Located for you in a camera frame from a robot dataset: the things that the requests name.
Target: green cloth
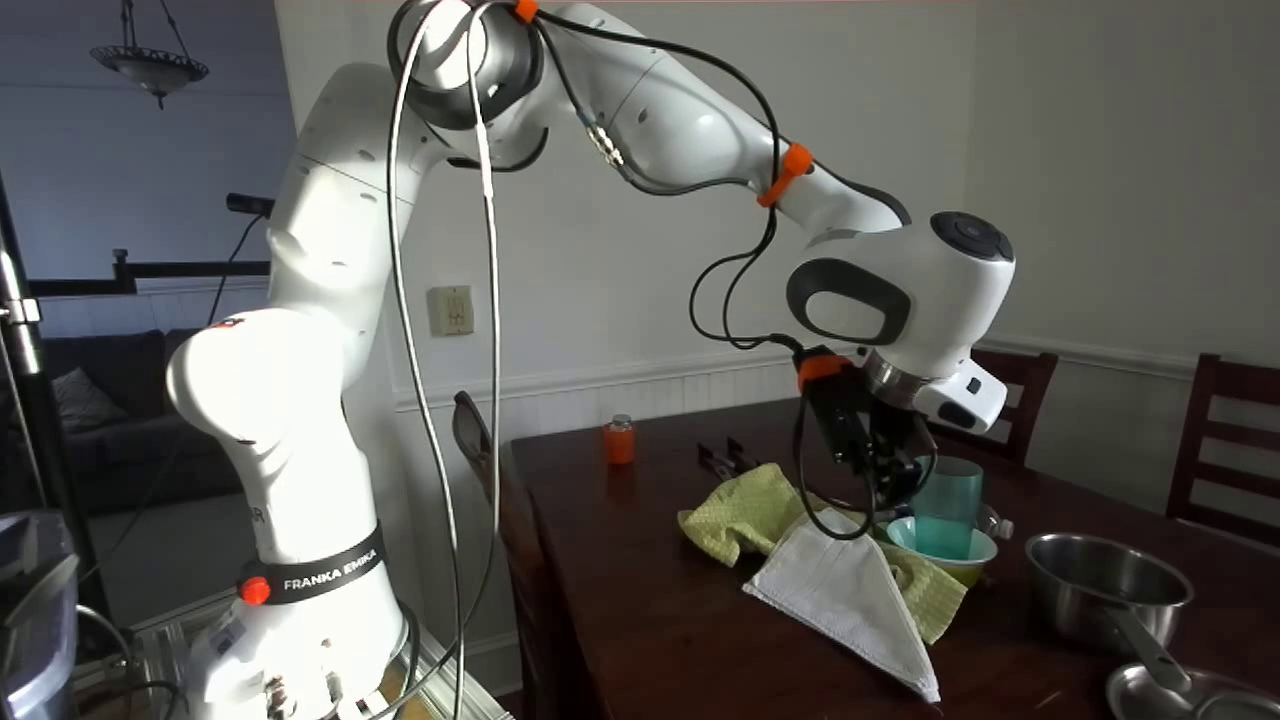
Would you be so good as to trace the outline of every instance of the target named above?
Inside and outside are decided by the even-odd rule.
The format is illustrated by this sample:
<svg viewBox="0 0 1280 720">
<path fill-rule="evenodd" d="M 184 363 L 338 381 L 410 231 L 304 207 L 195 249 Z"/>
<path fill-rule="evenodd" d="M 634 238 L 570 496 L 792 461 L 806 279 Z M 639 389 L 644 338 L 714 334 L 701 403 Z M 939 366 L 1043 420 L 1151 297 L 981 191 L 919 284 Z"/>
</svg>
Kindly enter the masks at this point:
<svg viewBox="0 0 1280 720">
<path fill-rule="evenodd" d="M 677 513 L 681 532 L 733 566 L 743 551 L 768 556 L 792 522 L 809 522 L 800 493 L 778 464 L 724 481 L 704 505 Z M 891 580 L 923 644 L 935 644 L 963 605 L 963 584 L 931 560 L 880 538 Z"/>
</svg>

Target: white wall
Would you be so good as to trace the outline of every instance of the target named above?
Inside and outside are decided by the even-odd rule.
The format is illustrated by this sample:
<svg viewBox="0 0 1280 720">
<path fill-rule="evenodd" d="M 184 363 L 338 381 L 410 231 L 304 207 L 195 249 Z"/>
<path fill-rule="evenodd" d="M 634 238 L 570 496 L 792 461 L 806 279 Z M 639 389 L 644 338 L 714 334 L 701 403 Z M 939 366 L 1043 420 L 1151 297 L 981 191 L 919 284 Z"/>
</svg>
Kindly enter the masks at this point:
<svg viewBox="0 0 1280 720">
<path fill-rule="evenodd" d="M 311 109 L 329 70 L 343 60 L 385 64 L 394 0 L 278 0 L 290 91 L 298 116 Z M 858 4 L 609 4 L 651 35 L 701 42 L 735 60 L 778 102 L 783 130 L 812 143 L 825 162 L 916 201 L 963 195 L 973 6 L 930 0 Z M 561 123 L 547 154 L 502 181 L 505 234 L 505 431 L 552 431 L 601 424 L 611 413 L 662 416 L 684 407 L 783 395 L 787 366 L 778 353 L 735 357 L 704 344 L 684 325 L 691 276 L 762 231 L 762 211 L 740 191 L 650 201 L 622 182 L 582 127 Z M 783 325 L 781 284 L 800 249 L 783 231 L 764 276 L 743 286 L 743 329 Z M 414 325 L 425 334 L 425 286 L 473 284 L 485 302 L 485 231 L 469 172 L 439 172 L 410 227 Z M 385 363 L 355 390 L 366 446 L 379 461 L 394 566 L 414 586 L 430 626 L 450 636 L 450 544 L 439 485 L 430 471 L 425 431 L 402 366 L 402 338 L 385 329 Z M 450 395 L 488 389 L 488 344 L 425 338 L 436 420 L 450 431 Z M 479 566 L 485 513 L 473 481 L 456 471 L 464 499 L 464 566 Z M 513 670 L 513 615 L 505 584 L 491 586 L 473 647 L 479 677 L 502 688 Z"/>
<path fill-rule="evenodd" d="M 225 259 L 244 216 L 225 191 L 273 195 L 294 116 L 270 0 L 174 0 L 209 78 L 162 113 L 87 50 L 121 42 L 118 0 L 0 0 L 0 176 L 31 279 L 103 279 L 133 259 Z M 174 47 L 162 4 L 139 0 L 139 42 Z M 44 298 L 44 334 L 204 325 L 216 279 L 147 279 L 139 297 Z M 257 302 L 231 279 L 225 308 Z"/>
<path fill-rule="evenodd" d="M 1059 347 L 1034 464 L 1163 506 L 1197 353 L 1280 359 L 1280 4 L 981 0 L 968 191 L 999 338 Z"/>
</svg>

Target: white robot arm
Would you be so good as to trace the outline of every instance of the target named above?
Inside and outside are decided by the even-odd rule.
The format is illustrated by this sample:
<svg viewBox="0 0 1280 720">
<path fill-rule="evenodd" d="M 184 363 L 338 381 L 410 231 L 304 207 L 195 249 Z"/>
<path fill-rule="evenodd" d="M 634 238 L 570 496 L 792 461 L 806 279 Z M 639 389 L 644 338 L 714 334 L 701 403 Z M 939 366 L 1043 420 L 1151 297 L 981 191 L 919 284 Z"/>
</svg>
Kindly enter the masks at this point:
<svg viewBox="0 0 1280 720">
<path fill-rule="evenodd" d="M 812 234 L 787 279 L 797 318 L 871 347 L 860 363 L 797 353 L 806 395 L 839 446 L 865 443 L 858 413 L 986 427 L 1003 403 L 1003 385 L 968 359 L 1014 279 L 1014 251 L 991 222 L 963 211 L 913 222 L 887 191 L 834 176 L 772 116 L 762 123 L 589 4 L 555 14 L 528 0 L 405 4 L 394 64 L 416 35 L 425 47 L 405 69 L 416 85 L 396 162 L 394 70 L 338 70 L 270 222 L 270 308 L 195 333 L 170 372 L 177 407 L 225 438 L 262 551 L 262 572 L 191 655 L 195 709 L 211 720 L 371 714 L 367 694 L 405 640 L 367 461 L 341 398 L 385 302 L 390 191 L 402 238 L 419 181 L 479 151 L 473 77 L 509 166 L 532 162 L 552 113 L 573 109 L 638 188 L 743 182 Z M 871 308 L 880 329 L 845 329 L 839 302 Z"/>
</svg>

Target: dark wooden table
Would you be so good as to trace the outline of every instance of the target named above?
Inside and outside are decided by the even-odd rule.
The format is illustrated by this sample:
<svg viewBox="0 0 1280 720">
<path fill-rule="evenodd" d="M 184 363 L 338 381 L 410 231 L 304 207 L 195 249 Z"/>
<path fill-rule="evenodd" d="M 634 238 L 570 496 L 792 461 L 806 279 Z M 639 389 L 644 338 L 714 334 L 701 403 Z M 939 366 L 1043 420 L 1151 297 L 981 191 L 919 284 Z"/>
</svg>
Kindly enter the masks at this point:
<svg viewBox="0 0 1280 720">
<path fill-rule="evenodd" d="M 753 461 L 787 461 L 792 413 L 753 403 L 644 420 L 627 471 L 605 469 L 601 431 L 513 443 L 605 714 L 1107 714 L 1103 681 L 1123 658 L 1066 647 L 1030 613 L 1024 538 L 1050 529 L 1103 532 L 1183 566 L 1197 605 L 1182 615 L 1175 655 L 1280 691 L 1280 556 L 986 456 L 988 496 L 1015 537 L 931 647 L 944 705 L 919 705 L 743 596 L 748 572 L 704 560 L 677 532 L 677 506 L 714 488 L 696 443 L 724 446 L 733 435 Z"/>
</svg>

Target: wooden chair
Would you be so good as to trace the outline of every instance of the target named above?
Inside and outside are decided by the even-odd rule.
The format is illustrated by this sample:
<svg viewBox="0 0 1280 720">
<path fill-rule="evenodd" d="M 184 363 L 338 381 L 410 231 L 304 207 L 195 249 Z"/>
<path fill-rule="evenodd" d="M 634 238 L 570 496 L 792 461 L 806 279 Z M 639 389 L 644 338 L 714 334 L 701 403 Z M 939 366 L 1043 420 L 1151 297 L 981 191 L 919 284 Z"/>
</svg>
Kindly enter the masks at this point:
<svg viewBox="0 0 1280 720">
<path fill-rule="evenodd" d="M 1201 357 L 1163 515 L 1280 544 L 1276 456 L 1280 366 Z"/>
<path fill-rule="evenodd" d="M 1024 464 L 1037 435 L 1050 381 L 1057 372 L 1057 357 L 975 347 L 973 359 L 1008 385 L 1003 413 L 986 435 L 956 431 L 956 427 L 944 427 L 939 435 L 951 446 L 981 446 L 981 453 L 998 453 Z"/>
<path fill-rule="evenodd" d="M 491 435 L 488 424 L 469 390 L 454 395 L 454 435 L 456 446 L 469 456 L 485 496 L 491 493 Z M 528 493 L 502 475 L 502 537 L 509 549 L 509 574 L 513 574 L 513 605 L 522 625 L 522 720 L 582 720 L 601 714 L 589 684 L 586 655 L 573 636 L 573 621 L 563 596 L 555 586 L 555 572 L 543 556 L 542 529 L 528 505 Z"/>
</svg>

